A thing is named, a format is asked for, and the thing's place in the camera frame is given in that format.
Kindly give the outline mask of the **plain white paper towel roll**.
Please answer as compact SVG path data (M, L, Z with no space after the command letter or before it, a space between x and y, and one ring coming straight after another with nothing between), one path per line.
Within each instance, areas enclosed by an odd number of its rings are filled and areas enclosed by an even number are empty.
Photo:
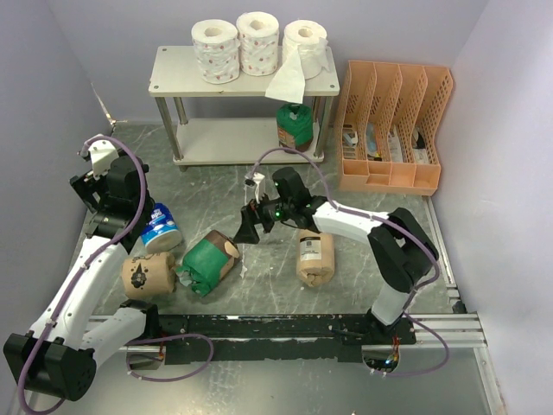
M283 32L282 65L265 91L265 97L301 104L306 80L329 69L327 31L318 22L296 20Z

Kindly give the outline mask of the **tan roll with label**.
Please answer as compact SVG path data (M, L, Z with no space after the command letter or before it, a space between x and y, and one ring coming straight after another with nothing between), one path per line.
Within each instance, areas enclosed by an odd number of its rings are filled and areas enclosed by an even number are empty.
M327 284L335 273L334 238L330 233L300 230L297 240L296 275L311 288Z

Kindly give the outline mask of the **green roll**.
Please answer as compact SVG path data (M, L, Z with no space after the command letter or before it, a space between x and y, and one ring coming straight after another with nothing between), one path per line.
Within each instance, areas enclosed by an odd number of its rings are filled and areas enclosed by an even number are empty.
M314 137L312 110L303 104L287 103L276 114L279 145L306 151Z
M175 272L181 284L205 297L238 263L238 247L223 233L212 230L183 257Z

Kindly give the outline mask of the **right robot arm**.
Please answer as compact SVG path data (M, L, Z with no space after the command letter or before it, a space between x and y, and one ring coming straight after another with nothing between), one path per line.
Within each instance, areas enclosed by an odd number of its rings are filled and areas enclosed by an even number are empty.
M388 342L396 334L396 323L414 297L419 281L431 270L440 271L439 253L429 236L403 207L388 214L372 213L312 195L291 167L277 170L272 181L278 197L263 195L245 204L233 241L256 245L260 240L257 225L269 233L277 222L292 221L301 230L368 244L384 285L370 308L372 319L366 324L366 332L373 342Z

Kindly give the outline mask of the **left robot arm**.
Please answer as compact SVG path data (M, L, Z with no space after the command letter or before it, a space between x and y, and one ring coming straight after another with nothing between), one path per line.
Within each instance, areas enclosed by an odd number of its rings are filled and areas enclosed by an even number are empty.
M54 299L24 335L12 334L3 354L23 398L27 391L69 401L81 399L97 369L122 346L156 342L158 308L123 302L92 330L87 324L107 278L119 271L149 222L149 168L135 156L116 156L101 176L88 172L70 184L93 217L78 259Z

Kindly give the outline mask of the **blue Tempo roll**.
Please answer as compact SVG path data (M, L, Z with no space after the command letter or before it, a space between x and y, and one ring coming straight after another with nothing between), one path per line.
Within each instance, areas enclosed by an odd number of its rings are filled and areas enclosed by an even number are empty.
M164 204L155 204L141 240L148 254L168 252L182 242L181 230Z

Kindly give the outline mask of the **rose-print roll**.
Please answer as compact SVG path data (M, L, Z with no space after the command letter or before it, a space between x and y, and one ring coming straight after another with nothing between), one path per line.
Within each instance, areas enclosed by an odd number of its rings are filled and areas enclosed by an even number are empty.
M271 14L247 12L236 21L241 70L251 76L273 74L278 66L279 22Z
M200 21L191 28L191 36L205 82L220 85L239 77L238 30L232 23L220 19Z

